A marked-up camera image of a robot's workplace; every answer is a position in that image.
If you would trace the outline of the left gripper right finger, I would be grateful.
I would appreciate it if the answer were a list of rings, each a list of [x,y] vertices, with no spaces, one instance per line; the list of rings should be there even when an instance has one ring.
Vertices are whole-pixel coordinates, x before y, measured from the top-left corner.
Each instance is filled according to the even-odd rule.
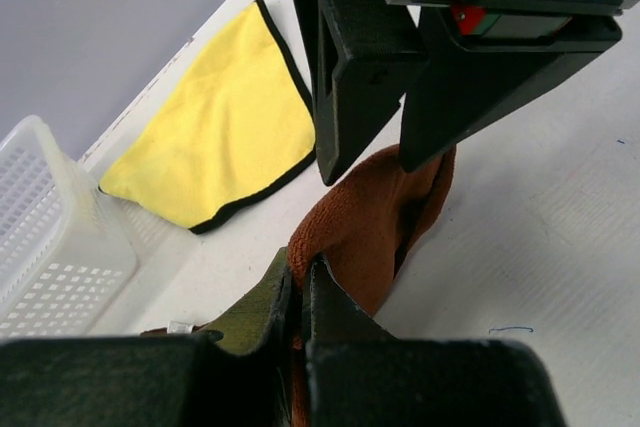
[[[400,340],[337,283],[325,256],[302,310],[314,426],[562,426],[543,363],[502,339]]]

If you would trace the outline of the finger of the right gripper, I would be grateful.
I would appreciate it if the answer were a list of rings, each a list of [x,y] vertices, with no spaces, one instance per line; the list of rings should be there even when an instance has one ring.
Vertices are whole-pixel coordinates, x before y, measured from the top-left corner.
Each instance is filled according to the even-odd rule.
[[[408,10],[385,0],[293,0],[311,74],[316,157],[333,185],[428,62]]]

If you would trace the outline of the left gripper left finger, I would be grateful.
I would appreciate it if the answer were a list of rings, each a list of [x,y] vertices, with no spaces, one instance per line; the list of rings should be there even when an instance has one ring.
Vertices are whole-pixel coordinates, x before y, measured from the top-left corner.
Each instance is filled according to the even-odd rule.
[[[286,254],[188,334],[2,342],[2,425],[290,425]]]

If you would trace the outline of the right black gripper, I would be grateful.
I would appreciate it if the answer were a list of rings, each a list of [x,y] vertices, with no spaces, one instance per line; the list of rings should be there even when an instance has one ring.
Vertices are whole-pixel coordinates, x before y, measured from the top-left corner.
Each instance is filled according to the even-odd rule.
[[[558,87],[622,38],[611,17],[639,0],[385,0],[394,5],[444,7],[462,34],[483,36],[490,14],[572,20],[536,40],[473,39],[460,34],[452,13],[423,9],[418,30],[429,62],[407,91],[400,161],[413,172],[460,141]]]

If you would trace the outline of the yellow towel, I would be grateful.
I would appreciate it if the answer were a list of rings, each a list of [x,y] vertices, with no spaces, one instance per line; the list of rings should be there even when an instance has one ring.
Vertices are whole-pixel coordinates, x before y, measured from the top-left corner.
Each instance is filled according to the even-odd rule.
[[[314,159],[311,93],[265,1],[254,0],[200,51],[99,188],[203,234]]]

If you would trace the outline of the brown towel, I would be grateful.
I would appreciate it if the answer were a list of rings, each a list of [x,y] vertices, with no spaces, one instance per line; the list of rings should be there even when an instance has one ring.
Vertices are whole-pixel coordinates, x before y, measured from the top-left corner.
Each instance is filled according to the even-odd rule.
[[[401,167],[398,147],[375,153],[325,194],[282,247],[292,276],[285,337],[288,426],[314,426],[302,335],[303,293],[312,262],[325,256],[337,283],[373,319],[408,251],[439,217],[455,158],[449,150],[408,173]]]

